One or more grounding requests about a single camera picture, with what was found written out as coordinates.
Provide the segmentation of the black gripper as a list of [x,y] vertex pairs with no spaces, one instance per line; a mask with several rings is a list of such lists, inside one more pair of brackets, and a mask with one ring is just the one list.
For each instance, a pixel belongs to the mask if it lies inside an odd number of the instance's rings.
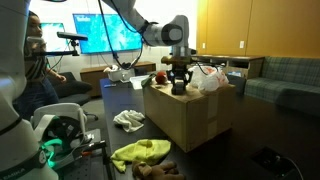
[[187,69],[194,60],[190,56],[163,56],[161,62],[166,65],[171,65],[172,69],[167,72],[168,80],[172,83],[171,93],[178,94],[178,85],[180,83],[180,94],[186,90],[186,85],[191,81],[193,73]]

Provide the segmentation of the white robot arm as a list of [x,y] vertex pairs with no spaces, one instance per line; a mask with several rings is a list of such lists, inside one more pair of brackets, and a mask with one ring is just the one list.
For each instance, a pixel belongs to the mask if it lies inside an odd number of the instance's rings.
[[[59,180],[31,122],[22,117],[18,100],[27,86],[26,67],[44,57],[26,49],[31,0],[0,0],[1,180]],[[165,25],[145,19],[136,0],[102,0],[130,24],[149,46],[170,46],[176,57],[188,57],[189,20],[177,15]]]

